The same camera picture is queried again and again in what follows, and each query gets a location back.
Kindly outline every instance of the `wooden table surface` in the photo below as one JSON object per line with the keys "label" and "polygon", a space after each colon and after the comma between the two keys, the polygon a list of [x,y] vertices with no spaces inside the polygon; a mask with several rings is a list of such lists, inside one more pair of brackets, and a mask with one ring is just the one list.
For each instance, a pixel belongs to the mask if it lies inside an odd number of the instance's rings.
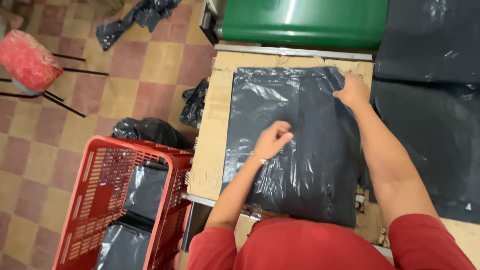
{"label": "wooden table surface", "polygon": [[[240,52],[218,52],[198,136],[188,193],[216,201],[223,175],[227,128],[230,112],[233,73],[239,67],[319,67],[336,66],[341,72],[357,74],[368,86],[372,85],[373,63],[360,61],[324,60],[312,57],[288,57]],[[357,212],[355,232],[379,245],[383,241],[382,221],[377,204],[369,203],[369,190],[358,189],[366,201]],[[458,245],[480,268],[480,225],[442,219]]]}

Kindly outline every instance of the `stool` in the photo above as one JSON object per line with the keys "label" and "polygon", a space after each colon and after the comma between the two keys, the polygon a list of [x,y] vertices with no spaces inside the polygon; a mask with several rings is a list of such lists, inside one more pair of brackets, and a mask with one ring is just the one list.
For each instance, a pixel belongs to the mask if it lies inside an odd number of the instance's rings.
{"label": "stool", "polygon": [[0,82],[12,82],[26,95],[1,93],[0,96],[16,98],[44,98],[66,108],[67,110],[85,118],[85,115],[63,104],[63,99],[47,91],[52,83],[64,71],[80,72],[108,76],[108,73],[62,68],[55,57],[83,61],[83,58],[67,56],[49,52],[33,36],[12,30],[0,42],[0,62],[12,75],[12,79],[2,79]]}

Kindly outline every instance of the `red sleeve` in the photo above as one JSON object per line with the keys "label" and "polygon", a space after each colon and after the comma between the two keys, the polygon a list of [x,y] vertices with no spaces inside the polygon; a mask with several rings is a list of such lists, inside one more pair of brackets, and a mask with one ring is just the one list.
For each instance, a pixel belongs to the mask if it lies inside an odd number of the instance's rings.
{"label": "red sleeve", "polygon": [[237,245],[231,230],[206,229],[190,243],[186,270],[231,270],[236,256]]}
{"label": "red sleeve", "polygon": [[394,220],[388,234],[399,269],[474,270],[443,223],[429,215],[409,214]]}

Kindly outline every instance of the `hand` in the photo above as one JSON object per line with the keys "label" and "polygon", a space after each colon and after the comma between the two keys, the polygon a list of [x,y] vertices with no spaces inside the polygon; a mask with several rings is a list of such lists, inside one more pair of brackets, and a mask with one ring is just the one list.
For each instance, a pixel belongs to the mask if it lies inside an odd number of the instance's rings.
{"label": "hand", "polygon": [[291,127],[285,121],[275,121],[265,129],[253,149],[255,156],[266,160],[273,158],[293,138],[293,133],[288,132]]}
{"label": "hand", "polygon": [[358,106],[369,105],[370,90],[357,76],[345,73],[345,87],[340,91],[333,92],[333,96],[339,98],[343,104],[355,110]]}

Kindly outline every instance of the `worktable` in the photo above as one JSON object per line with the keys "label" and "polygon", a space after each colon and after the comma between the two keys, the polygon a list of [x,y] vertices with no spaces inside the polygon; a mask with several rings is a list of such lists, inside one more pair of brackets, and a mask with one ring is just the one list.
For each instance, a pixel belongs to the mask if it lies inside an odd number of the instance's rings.
{"label": "worktable", "polygon": [[[342,73],[351,72],[358,75],[368,86],[372,85],[373,62],[358,61],[358,59],[367,60],[368,55],[283,48],[228,47],[225,45],[222,46],[222,49],[229,51],[219,51],[215,60],[210,87],[205,98],[200,133],[196,142],[188,195],[185,196],[190,200],[210,205],[218,199],[221,189],[232,78],[238,67],[336,66]],[[325,56],[336,58],[336,60],[326,59]],[[389,248],[389,243],[384,236],[380,210],[377,204],[369,202],[369,193],[369,190],[357,189],[357,197],[364,196],[365,200],[361,210],[357,211],[357,226],[354,231],[375,246],[383,245]],[[236,229],[238,248],[246,240],[246,234],[250,232],[254,222],[255,220],[246,217],[239,220]],[[480,257],[477,256],[480,251],[480,225],[447,219],[442,219],[442,222],[470,260],[477,268],[480,268]],[[391,256],[390,250],[386,248],[379,247],[378,249],[387,257]]]}

